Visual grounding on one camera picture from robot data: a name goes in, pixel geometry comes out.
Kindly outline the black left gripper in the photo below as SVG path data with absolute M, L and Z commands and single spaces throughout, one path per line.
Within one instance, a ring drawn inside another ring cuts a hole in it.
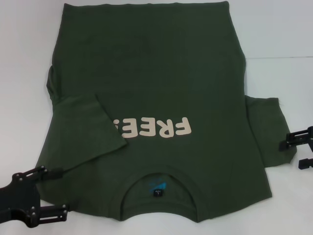
M 12 181 L 0 189 L 0 222 L 18 220 L 27 227 L 36 227 L 66 221 L 69 205 L 41 207 L 36 188 L 39 181 L 55 180 L 62 176 L 62 168 L 48 170 L 44 165 L 13 174 Z

